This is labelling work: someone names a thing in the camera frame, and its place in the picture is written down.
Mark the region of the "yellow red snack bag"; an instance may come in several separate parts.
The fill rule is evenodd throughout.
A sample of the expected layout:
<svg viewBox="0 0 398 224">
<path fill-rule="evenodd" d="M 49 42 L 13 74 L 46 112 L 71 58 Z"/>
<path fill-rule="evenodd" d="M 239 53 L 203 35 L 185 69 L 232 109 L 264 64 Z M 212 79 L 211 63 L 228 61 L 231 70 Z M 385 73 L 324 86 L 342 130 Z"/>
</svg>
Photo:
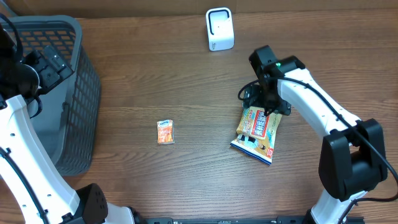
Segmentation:
<svg viewBox="0 0 398 224">
<path fill-rule="evenodd" d="M 259 161 L 271 165 L 275 137 L 282 115 L 266 115 L 263 108 L 251 106 L 243 109 L 236 129 L 237 137 L 230 145 Z"/>
</svg>

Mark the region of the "small orange snack packet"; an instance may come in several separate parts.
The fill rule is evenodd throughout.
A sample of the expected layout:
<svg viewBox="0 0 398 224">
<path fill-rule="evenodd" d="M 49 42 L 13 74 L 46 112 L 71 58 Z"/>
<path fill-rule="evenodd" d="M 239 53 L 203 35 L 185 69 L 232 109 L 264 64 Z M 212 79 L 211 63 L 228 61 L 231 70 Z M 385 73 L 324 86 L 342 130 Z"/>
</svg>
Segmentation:
<svg viewBox="0 0 398 224">
<path fill-rule="evenodd" d="M 174 122 L 166 119 L 157 122 L 157 143 L 174 144 Z"/>
</svg>

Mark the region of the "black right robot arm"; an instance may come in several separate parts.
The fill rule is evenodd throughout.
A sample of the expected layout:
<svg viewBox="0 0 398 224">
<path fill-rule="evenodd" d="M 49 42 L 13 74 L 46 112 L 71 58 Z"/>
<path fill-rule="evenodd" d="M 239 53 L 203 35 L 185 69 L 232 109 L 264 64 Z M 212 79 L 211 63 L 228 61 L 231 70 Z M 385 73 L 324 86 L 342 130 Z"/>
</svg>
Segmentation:
<svg viewBox="0 0 398 224">
<path fill-rule="evenodd" d="M 318 175 L 324 190 L 304 216 L 284 217 L 284 222 L 363 223 L 348 213 L 387 179 L 381 125 L 341 107 L 295 56 L 278 59 L 266 45 L 256 49 L 249 62 L 257 80 L 240 90 L 243 105 L 262 108 L 266 117 L 288 116 L 295 108 L 322 140 Z"/>
</svg>

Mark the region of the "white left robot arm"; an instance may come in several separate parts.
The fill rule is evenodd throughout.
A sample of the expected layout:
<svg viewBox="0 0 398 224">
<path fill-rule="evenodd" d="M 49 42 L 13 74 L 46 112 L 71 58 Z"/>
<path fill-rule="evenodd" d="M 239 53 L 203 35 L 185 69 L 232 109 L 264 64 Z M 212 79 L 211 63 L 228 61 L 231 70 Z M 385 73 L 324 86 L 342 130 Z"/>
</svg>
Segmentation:
<svg viewBox="0 0 398 224">
<path fill-rule="evenodd" d="M 72 74 L 55 53 L 22 56 L 19 34 L 1 30 L 1 176 L 26 223 L 136 223 L 129 207 L 106 201 L 97 184 L 72 189 L 56 170 L 31 123 L 27 104 Z"/>
</svg>

